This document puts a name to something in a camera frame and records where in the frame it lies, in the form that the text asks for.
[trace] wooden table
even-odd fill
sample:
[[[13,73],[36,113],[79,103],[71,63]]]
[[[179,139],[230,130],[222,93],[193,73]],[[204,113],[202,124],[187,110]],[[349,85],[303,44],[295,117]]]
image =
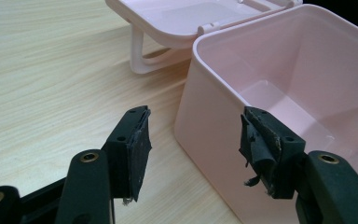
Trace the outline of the wooden table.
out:
[[[130,26],[103,0],[0,0],[0,186],[24,196],[66,176],[149,105],[145,182],[138,203],[116,200],[117,223],[239,223],[173,136],[189,61],[141,76],[129,55]]]

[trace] lid support leg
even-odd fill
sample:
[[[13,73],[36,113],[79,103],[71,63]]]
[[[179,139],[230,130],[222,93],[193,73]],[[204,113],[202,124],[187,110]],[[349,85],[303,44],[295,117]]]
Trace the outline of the lid support leg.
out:
[[[131,25],[131,70],[137,74],[145,74],[159,68],[182,62],[191,57],[191,49],[169,49],[153,57],[145,58],[143,55],[144,32]]]

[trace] wood grain surface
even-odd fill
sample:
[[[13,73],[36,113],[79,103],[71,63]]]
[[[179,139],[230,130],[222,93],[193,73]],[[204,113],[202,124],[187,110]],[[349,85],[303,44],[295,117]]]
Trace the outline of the wood grain surface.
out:
[[[240,223],[173,136],[189,61],[133,74],[130,32],[103,0],[0,0],[0,186],[24,196],[66,176],[149,105],[145,182],[138,203],[115,201],[117,223]]]

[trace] pink plastic box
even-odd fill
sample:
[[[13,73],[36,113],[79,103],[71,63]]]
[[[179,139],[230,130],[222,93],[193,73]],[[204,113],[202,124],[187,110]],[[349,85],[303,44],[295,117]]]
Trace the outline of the pink plastic box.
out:
[[[145,74],[191,57],[200,35],[302,4],[302,0],[105,0],[131,24],[131,69]],[[144,34],[169,48],[154,58],[142,53]]]
[[[238,151],[245,105],[269,111],[358,172],[358,28],[299,6],[199,37],[175,136],[241,221],[297,223],[295,200],[276,201]]]

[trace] plastic container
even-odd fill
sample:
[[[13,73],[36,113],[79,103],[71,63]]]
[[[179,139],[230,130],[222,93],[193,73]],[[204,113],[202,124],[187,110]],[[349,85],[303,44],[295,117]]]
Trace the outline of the plastic container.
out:
[[[271,199],[238,151],[245,105],[267,110],[358,172],[358,28],[303,5],[203,35],[175,122],[175,136],[239,219],[298,223],[295,200]]]
[[[131,69],[138,74],[189,59],[200,35],[302,4],[302,0],[105,0],[131,24]],[[144,34],[169,48],[144,58]]]

